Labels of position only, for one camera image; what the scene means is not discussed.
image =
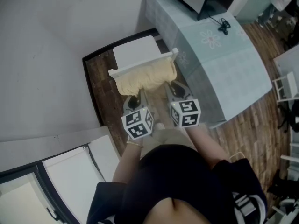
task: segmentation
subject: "blue tablecloth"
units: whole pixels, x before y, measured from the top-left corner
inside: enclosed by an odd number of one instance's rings
[[[233,118],[266,94],[272,84],[265,66],[243,28],[229,13],[229,34],[177,0],[146,0],[146,17],[171,50],[178,48],[179,66],[202,110],[200,121],[221,123]]]

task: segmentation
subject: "leg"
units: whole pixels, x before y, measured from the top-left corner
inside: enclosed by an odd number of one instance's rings
[[[155,137],[157,131],[154,131],[152,135],[148,135],[143,138],[143,149],[141,152],[141,158],[143,158],[148,152],[163,144],[161,140]]]
[[[277,178],[276,182],[269,187],[267,192],[278,197],[289,196],[290,198],[297,199],[299,196],[299,182]]]
[[[283,27],[286,26],[286,22],[292,18],[292,16],[290,16],[285,10],[279,12],[279,16],[281,16],[282,19],[274,24],[277,30],[283,29]]]
[[[134,140],[133,142],[142,145],[142,139]],[[140,154],[141,147],[135,144],[127,144],[121,160],[114,172],[112,181],[128,183],[138,169]]]
[[[186,131],[197,151],[211,169],[221,160],[230,162],[229,156],[224,149],[199,126],[186,128]]]
[[[296,44],[296,40],[294,39],[294,33],[293,32],[291,32],[288,35],[288,40],[285,43],[287,45],[287,49],[285,49],[285,50],[288,50],[288,49],[292,48],[293,45]]]
[[[284,121],[282,121],[281,125],[277,127],[277,129],[280,129],[282,126],[284,126],[285,122],[287,121],[287,116],[285,116]]]
[[[284,133],[287,133],[287,132],[288,132],[288,130],[289,130],[289,126],[290,126],[290,123],[289,123],[289,119],[288,119],[287,122],[286,122],[286,128],[285,128]]]
[[[260,17],[258,17],[258,23],[264,25],[266,24],[266,22],[269,20],[269,18],[271,17],[271,15],[276,12],[276,8],[270,4],[263,12],[263,15],[261,15]]]
[[[271,23],[273,24],[274,27],[277,27],[278,23],[280,22],[280,21],[278,21],[278,17],[280,17],[280,16],[281,17],[284,16],[283,11],[281,11],[281,12],[275,12],[273,14],[273,17],[271,18]]]
[[[284,44],[284,50],[287,51],[290,48],[290,42],[285,39],[280,39]]]
[[[282,105],[277,105],[277,108],[279,108],[285,115],[290,112],[289,110],[285,109]]]
[[[168,130],[168,133],[164,134],[164,136],[166,138],[164,144],[180,144],[180,145],[191,147],[194,150],[196,150],[195,146],[188,138],[187,133],[185,135],[180,130],[170,129]]]

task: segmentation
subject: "gray wall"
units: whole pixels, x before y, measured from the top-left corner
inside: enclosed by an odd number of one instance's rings
[[[107,126],[73,133],[0,143],[0,172],[47,159],[88,144],[110,132]]]
[[[145,0],[0,0],[0,171],[83,144],[55,142],[61,134],[79,132],[79,141],[99,137],[85,132],[100,125],[82,57],[152,28],[144,5]]]

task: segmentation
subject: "person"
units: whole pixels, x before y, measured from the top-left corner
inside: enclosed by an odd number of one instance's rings
[[[291,49],[292,47],[296,46],[298,43],[299,43],[299,18],[297,18],[298,22],[296,22],[296,25],[295,25],[295,28],[293,30],[293,32],[291,32],[289,35],[288,35],[288,40],[284,41],[285,43],[285,50],[289,50]],[[293,129],[296,129],[296,132],[299,132],[299,127],[298,125],[297,126],[294,126]]]
[[[297,14],[297,0],[291,0],[291,2],[285,7],[284,10],[282,10],[281,12],[274,13],[273,17],[270,20],[268,20],[268,23],[272,28],[277,28],[279,24],[285,25],[289,19],[297,17]]]
[[[267,192],[280,197],[281,199],[290,198],[299,200],[299,180],[286,180],[281,179],[277,170],[272,185],[268,188]]]
[[[272,0],[271,4],[264,10],[263,14],[258,17],[258,24],[263,27],[273,15],[278,17],[278,13],[282,12],[291,1],[292,0]]]
[[[267,201],[249,161],[231,163],[199,126],[186,131],[194,145],[167,129],[128,141],[113,181],[96,187],[87,224],[262,224]]]

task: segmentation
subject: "white chair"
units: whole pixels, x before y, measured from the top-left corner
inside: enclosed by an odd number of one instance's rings
[[[292,162],[297,162],[299,163],[299,158],[298,157],[294,157],[292,156],[292,150],[294,148],[298,148],[299,147],[299,143],[297,142],[294,142],[293,140],[293,130],[290,130],[290,153],[291,153],[291,156],[287,156],[287,155],[281,155],[280,158],[283,159],[283,160],[288,160],[288,161],[292,161]],[[290,171],[293,171],[293,172],[298,172],[297,168],[296,170],[293,170],[291,167],[288,168],[288,172]]]
[[[278,87],[278,82],[280,81],[282,83],[283,80],[286,80],[288,82],[289,87],[290,87],[289,92],[288,91],[286,92],[283,85],[281,85],[281,87]],[[295,76],[294,76],[293,72],[290,72],[286,76],[283,76],[281,78],[272,80],[272,82],[274,83],[276,94],[277,94],[277,103],[299,99],[299,97],[296,97],[296,95],[298,94],[298,88],[297,88],[297,84],[296,84],[296,80],[295,80]],[[286,93],[289,94],[288,97],[282,98],[282,96],[281,96],[282,89],[284,89],[285,95],[286,95]]]
[[[285,207],[286,205],[291,204],[295,206],[295,210],[288,215],[281,209],[272,206],[272,209],[276,211],[276,213],[269,219],[267,219],[266,224],[291,224],[293,220],[299,213],[298,202],[295,203],[294,199],[285,199],[279,203],[280,207]]]
[[[111,69],[108,72],[115,79],[136,67],[150,65],[159,59],[171,57],[174,61],[178,49],[174,48],[171,52],[161,54],[153,36],[146,36],[114,47],[113,53],[118,69]]]

